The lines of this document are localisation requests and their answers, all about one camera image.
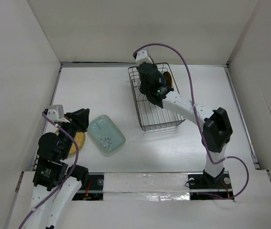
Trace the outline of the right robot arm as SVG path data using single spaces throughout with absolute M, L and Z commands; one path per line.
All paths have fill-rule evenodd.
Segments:
M 155 64 L 144 62 L 137 66 L 137 70 L 140 92 L 150 103 L 172 111 L 197 125 L 202 144 L 207 150 L 202 179 L 207 187 L 215 187 L 224 173 L 225 149 L 233 134 L 226 110 L 222 107 L 212 110 L 181 96 L 165 84 L 161 79 L 163 74 Z

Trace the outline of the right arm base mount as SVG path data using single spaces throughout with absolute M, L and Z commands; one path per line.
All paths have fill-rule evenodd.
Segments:
M 227 199 L 234 195 L 228 173 L 224 173 L 219 181 L 211 185 L 203 180 L 203 174 L 189 174 L 185 186 L 189 188 L 190 200 Z

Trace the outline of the yellow patterned round plate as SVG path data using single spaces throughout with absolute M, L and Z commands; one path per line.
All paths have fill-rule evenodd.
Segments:
M 164 82 L 166 86 L 173 88 L 173 79 L 169 72 L 163 72 Z

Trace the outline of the light green rectangular tray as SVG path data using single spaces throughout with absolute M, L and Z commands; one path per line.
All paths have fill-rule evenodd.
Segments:
M 93 119 L 87 130 L 93 142 L 105 156 L 115 154 L 126 142 L 124 134 L 105 114 Z

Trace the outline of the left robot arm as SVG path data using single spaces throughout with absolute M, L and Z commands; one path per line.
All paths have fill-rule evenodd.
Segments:
M 30 211 L 19 228 L 58 228 L 76 192 L 88 186 L 88 169 L 77 164 L 80 147 L 76 135 L 87 131 L 89 112 L 82 108 L 64 113 L 62 105 L 43 111 L 42 117 L 58 132 L 45 133 L 38 141 Z

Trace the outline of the yellow woven round plate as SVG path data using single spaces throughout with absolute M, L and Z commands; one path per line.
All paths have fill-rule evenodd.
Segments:
M 75 129 L 66 129 L 66 132 L 74 138 L 80 150 L 85 143 L 86 135 L 84 132 L 76 131 Z M 56 130 L 55 134 L 59 137 L 59 149 L 62 149 L 61 159 L 67 159 L 69 156 L 76 154 L 76 146 L 71 139 L 60 130 Z

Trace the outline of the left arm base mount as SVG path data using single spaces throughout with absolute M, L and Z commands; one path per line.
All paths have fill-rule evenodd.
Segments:
M 104 173 L 90 173 L 88 182 L 74 195 L 74 201 L 103 200 Z

